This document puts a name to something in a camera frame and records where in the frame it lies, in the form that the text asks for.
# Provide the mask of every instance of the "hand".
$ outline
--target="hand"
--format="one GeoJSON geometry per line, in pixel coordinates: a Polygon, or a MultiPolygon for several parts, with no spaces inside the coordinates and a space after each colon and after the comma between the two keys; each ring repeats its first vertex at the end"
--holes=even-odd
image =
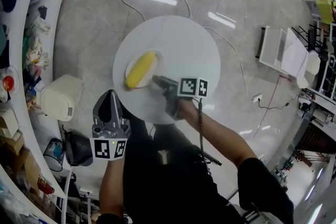
{"type": "Polygon", "coordinates": [[[192,100],[179,98],[177,103],[180,106],[179,116],[181,118],[186,119],[186,117],[197,116],[197,108],[192,100]]]}

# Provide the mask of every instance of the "box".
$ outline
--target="box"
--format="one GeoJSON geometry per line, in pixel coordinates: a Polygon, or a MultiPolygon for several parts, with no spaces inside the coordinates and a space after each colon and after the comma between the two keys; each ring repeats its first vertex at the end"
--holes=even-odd
{"type": "Polygon", "coordinates": [[[80,100],[82,88],[81,79],[63,75],[41,90],[41,109],[59,121],[70,121],[80,100]]]}
{"type": "Polygon", "coordinates": [[[0,136],[12,138],[19,129],[12,109],[0,110],[0,136]]]}
{"type": "Polygon", "coordinates": [[[13,138],[0,137],[0,139],[3,144],[6,144],[7,149],[15,155],[19,155],[19,152],[25,143],[23,135],[19,130],[15,133],[13,138]]]}
{"type": "Polygon", "coordinates": [[[31,152],[25,148],[22,148],[19,152],[18,156],[13,158],[12,169],[14,174],[16,175],[21,171],[22,167],[25,169],[26,179],[32,186],[32,188],[36,191],[38,190],[37,182],[40,177],[41,170],[31,152]]]}

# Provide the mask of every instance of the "black cable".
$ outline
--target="black cable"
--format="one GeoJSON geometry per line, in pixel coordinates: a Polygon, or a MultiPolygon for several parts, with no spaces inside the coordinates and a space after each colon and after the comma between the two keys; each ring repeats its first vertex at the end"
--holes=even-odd
{"type": "Polygon", "coordinates": [[[154,128],[154,124],[153,124],[151,130],[149,131],[149,135],[151,135],[151,132],[152,132],[153,128],[154,128]]]}
{"type": "Polygon", "coordinates": [[[274,106],[273,108],[268,108],[268,107],[266,107],[266,106],[260,106],[260,99],[258,99],[258,106],[261,108],[261,109],[279,109],[279,110],[281,110],[281,109],[283,109],[284,107],[286,107],[286,106],[289,106],[289,104],[293,101],[293,100],[295,100],[296,99],[296,97],[297,96],[295,96],[294,98],[292,98],[288,103],[286,103],[285,105],[283,105],[282,107],[277,107],[277,106],[274,106]]]}
{"type": "Polygon", "coordinates": [[[203,151],[203,112],[202,112],[202,98],[200,99],[200,101],[198,102],[198,122],[199,122],[199,139],[200,139],[200,149],[201,149],[201,156],[202,156],[202,159],[203,159],[203,162],[207,168],[207,163],[205,161],[205,157],[204,157],[204,151],[203,151]]]}

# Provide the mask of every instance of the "beige container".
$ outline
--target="beige container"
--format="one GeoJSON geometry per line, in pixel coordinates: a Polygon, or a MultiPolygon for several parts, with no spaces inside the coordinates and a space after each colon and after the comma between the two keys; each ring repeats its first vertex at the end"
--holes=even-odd
{"type": "Polygon", "coordinates": [[[80,100],[83,81],[63,75],[41,90],[41,109],[60,121],[70,121],[80,100]]]}

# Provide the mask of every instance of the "black sleeve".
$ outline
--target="black sleeve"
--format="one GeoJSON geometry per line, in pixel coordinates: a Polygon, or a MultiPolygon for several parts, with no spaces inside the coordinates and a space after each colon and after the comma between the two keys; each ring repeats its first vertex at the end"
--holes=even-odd
{"type": "Polygon", "coordinates": [[[103,214],[97,219],[97,224],[123,224],[124,221],[113,214],[103,214]]]}
{"type": "Polygon", "coordinates": [[[239,203],[244,210],[269,212],[285,224],[293,224],[294,206],[262,161],[249,158],[238,169],[239,203]]]}

